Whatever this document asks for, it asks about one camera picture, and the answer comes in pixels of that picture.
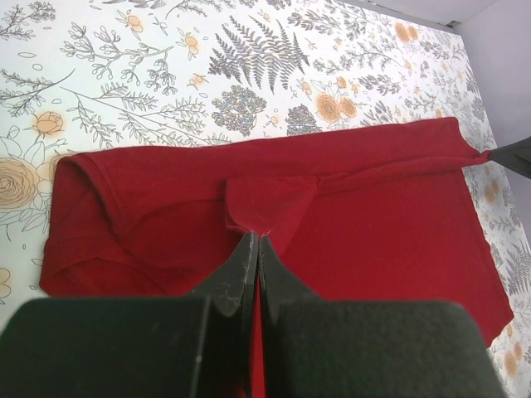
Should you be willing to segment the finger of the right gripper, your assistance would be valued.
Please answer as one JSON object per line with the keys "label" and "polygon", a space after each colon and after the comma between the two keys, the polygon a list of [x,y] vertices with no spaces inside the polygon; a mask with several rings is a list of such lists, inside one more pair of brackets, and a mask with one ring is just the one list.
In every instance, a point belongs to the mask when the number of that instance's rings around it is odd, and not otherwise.
{"label": "finger of the right gripper", "polygon": [[531,138],[491,150],[489,160],[531,178]]}

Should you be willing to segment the red t shirt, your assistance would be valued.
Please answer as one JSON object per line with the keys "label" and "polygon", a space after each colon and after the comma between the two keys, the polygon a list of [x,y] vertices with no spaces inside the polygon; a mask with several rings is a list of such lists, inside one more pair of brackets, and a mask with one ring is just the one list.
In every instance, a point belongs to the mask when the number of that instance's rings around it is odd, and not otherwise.
{"label": "red t shirt", "polygon": [[329,301],[461,306],[485,346],[512,319],[456,119],[202,148],[77,153],[56,166],[40,285],[52,299],[188,294],[257,236],[251,396],[265,391],[260,240]]}

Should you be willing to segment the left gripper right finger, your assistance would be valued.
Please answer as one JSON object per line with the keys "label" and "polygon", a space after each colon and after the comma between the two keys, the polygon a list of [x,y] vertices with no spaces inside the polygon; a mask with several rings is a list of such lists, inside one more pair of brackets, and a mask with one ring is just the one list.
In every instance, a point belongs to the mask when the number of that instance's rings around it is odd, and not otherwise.
{"label": "left gripper right finger", "polygon": [[260,240],[269,397],[501,397],[472,317],[455,303],[329,301]]}

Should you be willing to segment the floral patterned table mat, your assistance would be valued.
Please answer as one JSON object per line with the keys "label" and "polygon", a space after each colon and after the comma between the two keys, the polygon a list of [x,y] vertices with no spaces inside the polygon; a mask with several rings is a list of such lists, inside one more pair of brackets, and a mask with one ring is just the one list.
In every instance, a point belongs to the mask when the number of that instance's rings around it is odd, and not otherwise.
{"label": "floral patterned table mat", "polygon": [[[463,41],[341,1],[4,1],[1,335],[41,285],[56,166],[116,148],[202,148],[453,118],[500,148]],[[463,175],[512,319],[486,346],[530,394],[530,247],[496,162]]]}

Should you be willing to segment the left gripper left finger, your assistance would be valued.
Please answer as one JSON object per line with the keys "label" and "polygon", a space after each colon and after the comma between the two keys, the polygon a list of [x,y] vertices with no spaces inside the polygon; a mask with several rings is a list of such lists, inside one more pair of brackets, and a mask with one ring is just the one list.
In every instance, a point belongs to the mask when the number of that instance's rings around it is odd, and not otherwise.
{"label": "left gripper left finger", "polygon": [[249,397],[257,236],[188,294],[40,298],[1,335],[4,397]]}

